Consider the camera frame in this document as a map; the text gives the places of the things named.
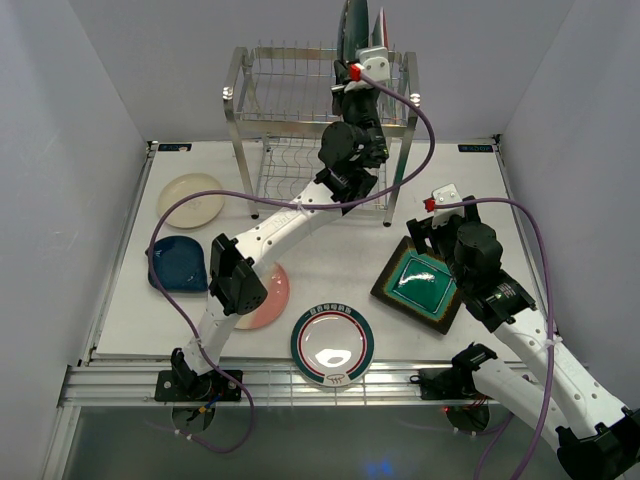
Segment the green square plate dark rim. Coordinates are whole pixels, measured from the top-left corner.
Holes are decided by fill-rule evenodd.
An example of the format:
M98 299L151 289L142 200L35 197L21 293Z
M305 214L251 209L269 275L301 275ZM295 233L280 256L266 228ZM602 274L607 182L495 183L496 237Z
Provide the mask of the green square plate dark rim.
M428 247L419 254L404 236L370 290L384 305L446 335L462 304L443 259Z

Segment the red and teal floral plate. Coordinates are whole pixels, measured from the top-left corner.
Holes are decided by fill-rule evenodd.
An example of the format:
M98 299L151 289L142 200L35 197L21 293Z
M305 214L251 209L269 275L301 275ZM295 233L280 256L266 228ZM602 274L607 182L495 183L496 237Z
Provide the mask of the red and teal floral plate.
M387 51L390 51L390 42L388 39L388 28L386 21L386 14L383 7L380 8L376 17L371 35L370 35L371 47L384 47ZM381 100L382 110L384 117L388 123L395 121L395 100L387 95Z

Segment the dark teal floral plate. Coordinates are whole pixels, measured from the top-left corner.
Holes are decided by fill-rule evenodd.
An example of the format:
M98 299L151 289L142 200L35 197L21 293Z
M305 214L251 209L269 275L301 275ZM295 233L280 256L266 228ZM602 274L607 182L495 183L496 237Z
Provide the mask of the dark teal floral plate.
M355 62L358 50L369 45L369 11L367 0L346 0L343 4L337 40L337 58Z

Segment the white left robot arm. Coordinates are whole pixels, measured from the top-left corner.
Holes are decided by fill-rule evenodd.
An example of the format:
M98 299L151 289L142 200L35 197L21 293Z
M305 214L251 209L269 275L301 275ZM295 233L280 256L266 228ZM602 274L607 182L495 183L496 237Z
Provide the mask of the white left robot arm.
M175 385L190 399L210 392L210 371L239 318L266 301L262 275L289 249L366 198L378 182L374 170L389 157L377 110L379 92L361 79L387 84L388 61L373 57L336 63L335 69L332 95L339 119L323 131L318 153L322 169L254 229L234 238L220 234L212 242L206 308L193 338L171 355Z

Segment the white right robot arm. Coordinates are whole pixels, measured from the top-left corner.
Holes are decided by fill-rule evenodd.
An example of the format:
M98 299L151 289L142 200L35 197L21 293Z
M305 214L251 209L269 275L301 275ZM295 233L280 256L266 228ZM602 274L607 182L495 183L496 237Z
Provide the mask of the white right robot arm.
M449 268L471 315L517 355L535 380L514 373L490 348L472 344L452 360L451 382L464 397L484 394L533 428L513 477L540 442L573 479L616 479L639 462L639 412L597 381L554 333L554 303L536 302L501 266L502 245L482 223L480 200L453 190L425 202L431 217L407 227L418 252L428 247Z

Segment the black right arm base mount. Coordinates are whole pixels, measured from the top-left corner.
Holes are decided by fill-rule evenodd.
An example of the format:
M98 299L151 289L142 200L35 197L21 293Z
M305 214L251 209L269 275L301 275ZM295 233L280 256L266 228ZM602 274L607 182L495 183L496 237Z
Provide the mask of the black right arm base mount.
M419 387L422 400L476 400L483 397L475 388L471 374L457 367L419 369L409 377L409 382Z

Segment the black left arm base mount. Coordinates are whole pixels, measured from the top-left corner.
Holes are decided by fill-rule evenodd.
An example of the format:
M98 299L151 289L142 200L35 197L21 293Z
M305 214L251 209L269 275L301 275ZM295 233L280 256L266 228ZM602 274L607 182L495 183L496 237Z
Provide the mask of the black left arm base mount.
M202 402L217 398L219 401L237 402L242 393L238 386L215 371L211 371L195 380L187 387L172 370L163 370L158 374L154 400L157 402Z

